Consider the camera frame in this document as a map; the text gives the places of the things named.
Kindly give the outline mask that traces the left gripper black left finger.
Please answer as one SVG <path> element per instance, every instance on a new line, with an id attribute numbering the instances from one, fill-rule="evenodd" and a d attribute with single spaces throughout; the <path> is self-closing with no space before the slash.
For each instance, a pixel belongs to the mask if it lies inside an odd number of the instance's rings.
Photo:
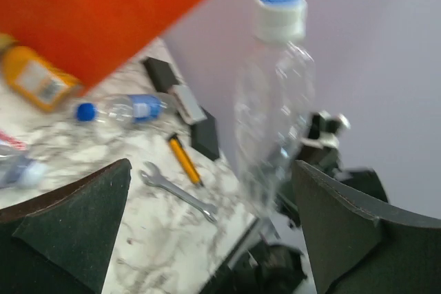
<path id="1" fill-rule="evenodd" d="M 127 158 L 1 210 L 2 293 L 101 293 L 131 181 Z"/>

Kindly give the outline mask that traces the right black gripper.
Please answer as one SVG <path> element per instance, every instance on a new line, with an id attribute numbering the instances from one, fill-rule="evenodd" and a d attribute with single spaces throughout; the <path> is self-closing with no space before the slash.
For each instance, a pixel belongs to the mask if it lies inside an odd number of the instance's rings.
<path id="1" fill-rule="evenodd" d="M 320 143 L 314 145 L 311 141 L 303 143 L 291 161 L 287 179 L 277 193 L 277 211 L 288 218 L 299 218 L 295 203 L 294 184 L 292 183 L 294 173 L 292 166 L 297 160 L 305 161 L 331 177 L 340 169 L 340 153 L 337 147 L 325 147 Z"/>

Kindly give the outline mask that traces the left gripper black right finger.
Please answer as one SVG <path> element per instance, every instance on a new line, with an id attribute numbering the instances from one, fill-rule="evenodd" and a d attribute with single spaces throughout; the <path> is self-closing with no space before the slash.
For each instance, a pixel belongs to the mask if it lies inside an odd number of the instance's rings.
<path id="1" fill-rule="evenodd" d="M 309 261 L 318 293 L 439 293 L 440 220 L 410 212 L 320 174 L 318 200 L 347 226 Z"/>

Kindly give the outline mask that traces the clear water bottle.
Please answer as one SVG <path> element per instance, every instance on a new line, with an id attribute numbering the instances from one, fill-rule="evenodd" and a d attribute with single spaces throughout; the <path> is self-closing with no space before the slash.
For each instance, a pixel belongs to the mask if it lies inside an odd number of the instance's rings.
<path id="1" fill-rule="evenodd" d="M 240 66 L 234 101 L 238 180 L 259 218 L 275 208 L 307 133 L 315 64 L 303 46 L 305 0 L 254 0 L 251 54 Z"/>

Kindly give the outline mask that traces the blue label slim bottle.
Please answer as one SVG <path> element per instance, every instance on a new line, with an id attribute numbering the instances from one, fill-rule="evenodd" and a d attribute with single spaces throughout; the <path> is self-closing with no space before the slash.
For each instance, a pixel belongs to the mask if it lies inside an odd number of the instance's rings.
<path id="1" fill-rule="evenodd" d="M 167 93 L 110 94 L 79 104 L 75 117 L 80 122 L 99 121 L 126 127 L 176 112 L 175 98 Z"/>

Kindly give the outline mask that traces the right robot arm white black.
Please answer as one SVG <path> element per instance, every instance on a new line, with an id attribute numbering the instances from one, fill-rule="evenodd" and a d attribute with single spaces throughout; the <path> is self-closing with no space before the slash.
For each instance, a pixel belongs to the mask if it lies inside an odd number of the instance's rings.
<path id="1" fill-rule="evenodd" d="M 305 162 L 320 174 L 388 202 L 384 187 L 372 169 L 340 169 L 339 140 L 334 134 L 305 138 L 291 160 L 286 181 L 276 192 L 276 210 L 256 220 L 218 270 L 220 293 L 290 293 L 308 278 L 309 259 L 326 243 L 335 244 L 348 227 L 336 219 L 328 204 L 318 200 L 317 182 L 301 169 Z"/>

